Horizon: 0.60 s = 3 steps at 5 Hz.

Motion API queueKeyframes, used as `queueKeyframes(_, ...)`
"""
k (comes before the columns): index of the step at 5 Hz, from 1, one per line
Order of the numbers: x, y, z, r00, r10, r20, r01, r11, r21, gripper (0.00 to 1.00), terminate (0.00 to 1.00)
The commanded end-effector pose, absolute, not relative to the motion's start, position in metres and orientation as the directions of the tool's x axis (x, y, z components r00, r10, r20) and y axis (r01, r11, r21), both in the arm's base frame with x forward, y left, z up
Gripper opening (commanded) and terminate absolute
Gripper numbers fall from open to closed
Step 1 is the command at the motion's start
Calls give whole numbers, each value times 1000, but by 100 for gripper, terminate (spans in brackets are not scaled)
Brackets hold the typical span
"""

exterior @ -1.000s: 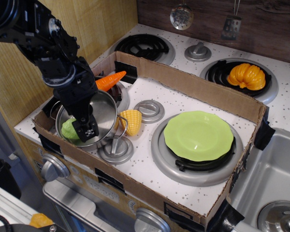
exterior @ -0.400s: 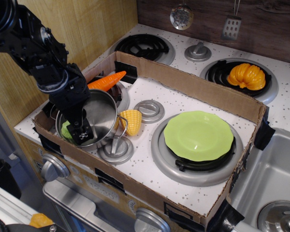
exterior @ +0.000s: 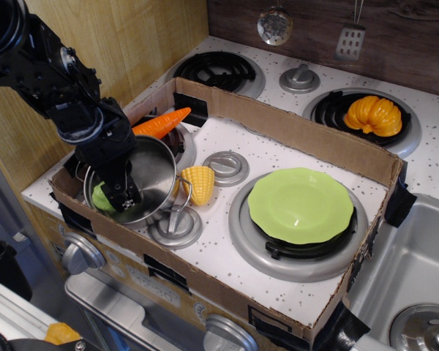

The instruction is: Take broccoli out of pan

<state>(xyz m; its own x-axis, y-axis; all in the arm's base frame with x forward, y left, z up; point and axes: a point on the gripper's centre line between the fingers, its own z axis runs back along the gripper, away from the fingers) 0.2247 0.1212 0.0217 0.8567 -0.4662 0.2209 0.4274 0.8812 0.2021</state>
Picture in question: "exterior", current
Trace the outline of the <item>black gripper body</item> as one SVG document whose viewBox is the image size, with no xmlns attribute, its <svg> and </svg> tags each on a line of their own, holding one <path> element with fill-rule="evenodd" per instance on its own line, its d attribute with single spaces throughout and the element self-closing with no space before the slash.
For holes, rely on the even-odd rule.
<svg viewBox="0 0 439 351">
<path fill-rule="evenodd" d="M 114 98 L 97 105 L 102 126 L 89 142 L 76 146 L 79 161 L 88 164 L 109 186 L 127 185 L 127 162 L 136 147 L 129 119 Z"/>
</svg>

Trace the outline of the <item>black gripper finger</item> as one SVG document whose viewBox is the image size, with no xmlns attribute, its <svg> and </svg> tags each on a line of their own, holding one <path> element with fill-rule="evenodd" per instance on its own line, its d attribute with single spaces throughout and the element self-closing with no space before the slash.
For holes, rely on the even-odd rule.
<svg viewBox="0 0 439 351">
<path fill-rule="evenodd" d="M 142 200 L 142 195 L 132 178 L 127 180 L 125 190 L 121 189 L 120 184 L 110 187 L 105 182 L 102 182 L 101 192 L 104 195 L 103 200 L 101 200 L 104 211 L 123 212 L 139 204 Z"/>
</svg>

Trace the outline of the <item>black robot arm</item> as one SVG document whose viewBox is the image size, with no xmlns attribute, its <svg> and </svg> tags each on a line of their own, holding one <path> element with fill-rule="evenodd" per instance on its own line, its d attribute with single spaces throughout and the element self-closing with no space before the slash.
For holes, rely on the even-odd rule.
<svg viewBox="0 0 439 351">
<path fill-rule="evenodd" d="M 141 202 L 130 175 L 129 157 L 138 144 L 129 119 L 115 99 L 101 97 L 95 70 L 24 1 L 0 1 L 0 86 L 12 88 L 55 124 L 58 136 L 103 181 L 103 194 L 116 211 Z"/>
</svg>

